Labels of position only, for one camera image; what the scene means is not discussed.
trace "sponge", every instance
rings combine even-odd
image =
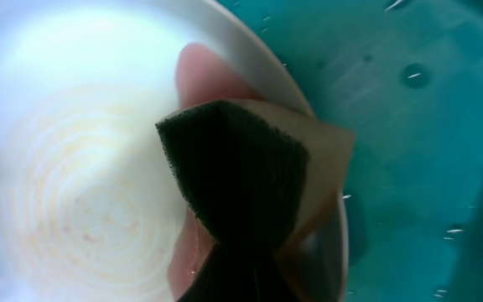
[[[191,107],[157,129],[184,198],[218,242],[181,300],[296,301],[274,259],[332,211],[352,136],[251,100]]]

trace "water droplet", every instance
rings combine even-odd
[[[450,227],[450,229],[447,231],[447,233],[449,233],[449,234],[456,234],[456,233],[462,232],[463,230],[464,229],[463,229],[463,227],[461,225],[456,224],[456,225],[452,225]]]
[[[406,66],[400,75],[405,86],[413,89],[423,88],[430,81],[428,69],[421,64]]]
[[[288,68],[288,60],[286,60],[286,58],[284,58],[283,56],[281,55],[277,55],[277,58],[279,61],[281,61],[281,63],[283,64],[284,68]]]
[[[413,0],[391,0],[385,5],[385,13],[393,10],[405,8],[407,5],[411,4]]]
[[[444,233],[443,239],[451,242],[460,240],[463,237],[463,232],[464,228],[460,224],[454,224]]]
[[[446,289],[437,289],[434,293],[434,297],[438,299],[442,299],[446,296]]]

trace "water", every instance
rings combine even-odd
[[[355,266],[370,249],[366,233],[366,213],[361,194],[345,190],[342,196],[345,202],[350,233],[350,266]]]
[[[390,2],[387,3],[385,6],[385,13],[390,12],[393,10],[398,10],[401,8],[405,8],[409,4],[411,4],[413,0],[391,0]]]
[[[437,299],[443,299],[447,295],[446,289],[437,289],[434,293],[434,297]]]
[[[422,64],[406,66],[402,70],[400,78],[405,86],[413,89],[424,88],[431,81],[431,75],[428,69]]]
[[[265,42],[317,115],[356,133],[346,204],[362,195],[351,220],[364,213],[365,229],[351,236],[366,240],[351,242],[368,245],[346,300],[438,299],[434,283],[447,284],[445,300],[483,300],[483,1],[265,0],[236,11],[256,33],[265,13]],[[464,231],[447,233],[457,221]]]
[[[462,229],[453,228],[453,229],[448,230],[447,233],[457,234],[457,233],[461,233],[462,231],[463,231]]]
[[[288,69],[290,67],[290,64],[289,64],[289,61],[287,58],[285,58],[284,56],[282,55],[277,55],[277,58],[279,61],[281,61],[281,63],[283,63],[283,66]]]

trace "orange stain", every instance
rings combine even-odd
[[[89,235],[89,234],[83,235],[83,240],[85,240],[88,243],[95,243],[96,242],[96,240],[93,237],[91,237],[91,235]]]

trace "teal basin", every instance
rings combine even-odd
[[[356,133],[346,301],[483,301],[483,1],[221,2]]]

